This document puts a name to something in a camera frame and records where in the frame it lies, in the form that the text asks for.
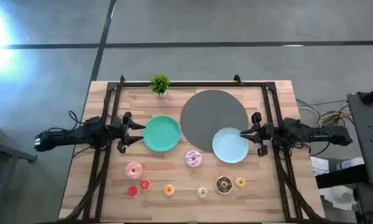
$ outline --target teal plate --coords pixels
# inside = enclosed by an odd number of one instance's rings
[[[180,140],[180,127],[168,116],[157,116],[150,120],[143,132],[144,143],[155,152],[174,148]]]

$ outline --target wooden table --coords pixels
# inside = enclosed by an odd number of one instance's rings
[[[299,118],[297,103],[291,81],[275,81],[282,116]],[[107,82],[93,82],[90,87],[83,119],[100,116]],[[168,115],[180,122],[183,105],[194,94],[219,89],[232,94],[246,108],[251,116],[259,111],[262,124],[267,122],[262,90],[256,87],[182,87],[169,88],[165,98],[158,98],[147,87],[122,88],[118,115],[130,111],[139,124],[158,115]],[[130,131],[131,135],[141,135],[142,130]],[[278,178],[275,170],[272,148],[269,154],[258,157],[257,146],[250,143],[247,157],[237,164],[225,164],[213,153],[207,153],[192,146],[184,137],[176,148],[164,154],[148,149],[143,141],[127,148],[120,154],[114,142],[109,163],[108,179],[103,203],[102,222],[281,222],[284,221],[280,200]],[[78,145],[76,151],[85,148]],[[184,163],[185,154],[190,150],[201,153],[203,163],[197,168],[189,168]],[[63,196],[60,217],[65,217],[80,201],[85,193],[90,177],[93,151],[77,155],[71,164],[68,182]],[[131,185],[139,186],[139,180],[129,180],[125,167],[129,162],[140,162],[144,168],[144,179],[152,182],[148,191],[140,190],[136,198],[127,195]],[[297,187],[313,209],[324,217],[313,168],[307,149],[293,149],[293,168]],[[232,180],[243,177],[247,186],[234,188],[228,195],[220,195],[214,189],[215,180],[226,175]],[[163,194],[163,187],[172,184],[175,193],[172,197]],[[199,187],[209,190],[208,198],[200,200],[196,191]],[[95,211],[94,195],[91,216]],[[292,205],[290,192],[289,204]]]

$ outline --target small green plant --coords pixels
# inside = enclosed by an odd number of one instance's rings
[[[167,87],[170,84],[166,74],[164,73],[156,73],[151,79],[151,86],[153,92],[157,94],[164,94],[166,92]]]

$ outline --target light blue plate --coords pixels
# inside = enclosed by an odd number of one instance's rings
[[[226,163],[242,161],[249,152],[249,141],[239,136],[240,130],[223,128],[213,138],[213,151]]]
[[[157,116],[147,123],[143,136],[148,148],[156,152],[165,152],[177,145],[181,132],[173,118]]]

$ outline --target small orange donut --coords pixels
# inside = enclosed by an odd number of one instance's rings
[[[163,190],[164,194],[166,196],[171,196],[174,194],[174,187],[171,185],[171,184],[167,184],[165,187],[164,187],[164,190]]]

